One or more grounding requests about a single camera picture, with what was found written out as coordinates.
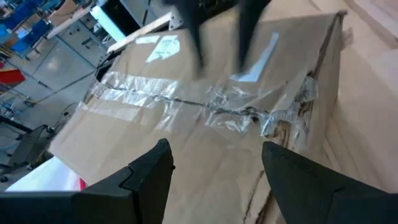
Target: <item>sticker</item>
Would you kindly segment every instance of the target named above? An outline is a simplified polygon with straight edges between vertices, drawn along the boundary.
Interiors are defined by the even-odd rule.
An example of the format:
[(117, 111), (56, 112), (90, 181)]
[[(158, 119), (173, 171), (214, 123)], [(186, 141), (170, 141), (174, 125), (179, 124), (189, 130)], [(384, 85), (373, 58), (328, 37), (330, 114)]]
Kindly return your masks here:
[(148, 57), (146, 63), (156, 59), (167, 59), (180, 51), (180, 41), (177, 35), (166, 35), (162, 37), (154, 51)]
[(136, 44), (156, 44), (159, 39), (159, 35), (150, 36), (150, 37), (140, 37), (136, 39)]
[(238, 82), (257, 82), (266, 67), (271, 53), (274, 51), (276, 43), (278, 42), (279, 34), (272, 33), (271, 40), (268, 46), (264, 49), (260, 59), (246, 72), (231, 75), (230, 79)]

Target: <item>table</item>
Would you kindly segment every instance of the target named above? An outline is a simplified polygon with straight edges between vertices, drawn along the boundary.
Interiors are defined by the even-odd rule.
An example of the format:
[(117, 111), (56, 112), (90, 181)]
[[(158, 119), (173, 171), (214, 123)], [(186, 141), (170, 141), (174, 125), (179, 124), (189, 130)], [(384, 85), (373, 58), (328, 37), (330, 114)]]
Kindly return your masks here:
[(89, 65), (92, 68), (96, 68), (96, 65), (93, 65), (87, 58), (82, 56), (79, 52), (77, 52), (70, 44), (68, 44), (59, 33), (61, 33), (63, 30), (67, 29), (70, 25), (74, 24), (77, 22), (78, 26), (82, 29), (83, 32), (85, 32), (88, 36), (90, 36), (93, 41), (95, 41), (102, 49), (106, 49), (105, 45), (102, 44), (102, 41), (97, 38), (97, 36), (90, 31), (89, 28), (87, 28), (84, 23), (80, 20), (83, 16), (87, 15), (91, 10), (91, 7), (87, 7), (85, 9), (81, 9), (77, 12), (75, 12), (71, 18), (67, 19), (65, 22), (61, 23), (59, 26), (54, 27), (49, 34), (47, 34), (46, 38), (51, 39), (51, 38), (56, 38), (58, 43), (62, 44), (65, 46), (71, 53), (75, 54), (77, 57), (81, 58), (82, 61), (84, 61), (87, 65)]

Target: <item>white label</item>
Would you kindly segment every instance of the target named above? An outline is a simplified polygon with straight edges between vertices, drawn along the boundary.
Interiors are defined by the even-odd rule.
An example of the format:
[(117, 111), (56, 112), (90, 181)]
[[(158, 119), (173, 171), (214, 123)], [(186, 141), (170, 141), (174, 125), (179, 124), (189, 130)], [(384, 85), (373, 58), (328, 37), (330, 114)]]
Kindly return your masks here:
[(140, 37), (136, 39), (136, 44), (156, 44), (159, 39), (159, 35), (150, 37)]
[(167, 59), (180, 51), (180, 41), (177, 35), (166, 35), (162, 37), (155, 49), (152, 51), (146, 63), (157, 59)]

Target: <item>black plastic part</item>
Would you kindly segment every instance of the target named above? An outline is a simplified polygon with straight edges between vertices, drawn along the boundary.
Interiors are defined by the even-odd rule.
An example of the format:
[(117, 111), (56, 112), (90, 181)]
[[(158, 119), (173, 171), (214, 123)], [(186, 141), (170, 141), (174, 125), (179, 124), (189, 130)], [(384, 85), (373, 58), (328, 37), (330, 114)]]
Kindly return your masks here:
[(0, 193), (4, 223), (160, 224), (173, 157), (166, 139), (82, 192)]
[(262, 161), (287, 224), (398, 223), (398, 195), (321, 166), (273, 142)]
[(256, 24), (271, 0), (239, 0), (238, 69), (242, 72)]
[(18, 137), (15, 138), (15, 140), (20, 141), (24, 137), (23, 134), (18, 134)]
[(0, 183), (5, 183), (7, 181), (8, 181), (8, 177), (6, 177), (6, 176), (1, 176), (0, 177)]
[(198, 0), (164, 0), (164, 4), (173, 5), (184, 21), (184, 27), (189, 30), (193, 45), (197, 50), (198, 67), (204, 66), (203, 51), (201, 47), (199, 26), (201, 12)]

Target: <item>white surface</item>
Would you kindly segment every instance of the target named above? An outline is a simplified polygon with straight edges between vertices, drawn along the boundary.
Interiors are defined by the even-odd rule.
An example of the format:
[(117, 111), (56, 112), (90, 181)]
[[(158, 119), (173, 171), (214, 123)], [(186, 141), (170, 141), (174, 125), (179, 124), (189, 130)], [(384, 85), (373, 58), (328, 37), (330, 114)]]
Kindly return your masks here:
[(6, 192), (80, 191), (80, 178), (56, 157), (12, 184)]
[(150, 54), (146, 63), (157, 59), (167, 59), (180, 51), (180, 41), (177, 35), (166, 35), (162, 37), (160, 42)]
[(257, 82), (262, 71), (267, 65), (268, 59), (271, 57), (271, 53), (275, 49), (278, 38), (278, 33), (272, 33), (271, 40), (269, 41), (268, 46), (264, 49), (260, 59), (248, 71), (239, 75), (231, 75), (230, 79), (238, 82)]

